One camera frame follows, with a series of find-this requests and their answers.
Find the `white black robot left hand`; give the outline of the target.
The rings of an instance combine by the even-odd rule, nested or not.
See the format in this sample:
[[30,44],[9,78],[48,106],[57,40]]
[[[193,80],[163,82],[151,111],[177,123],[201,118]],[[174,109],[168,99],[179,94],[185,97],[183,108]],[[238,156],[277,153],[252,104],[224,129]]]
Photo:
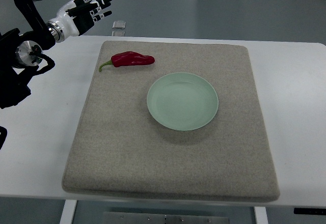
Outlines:
[[95,23],[111,15],[112,0],[71,0],[63,5],[47,26],[57,43],[85,34]]

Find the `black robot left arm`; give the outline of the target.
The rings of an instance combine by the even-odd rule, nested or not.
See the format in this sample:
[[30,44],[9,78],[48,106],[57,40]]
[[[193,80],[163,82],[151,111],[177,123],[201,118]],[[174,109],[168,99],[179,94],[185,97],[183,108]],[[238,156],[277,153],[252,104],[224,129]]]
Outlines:
[[34,2],[40,0],[13,1],[32,30],[21,35],[15,28],[1,35],[1,109],[23,101],[31,94],[28,83],[32,77],[55,66],[43,53],[56,41],[35,7]]

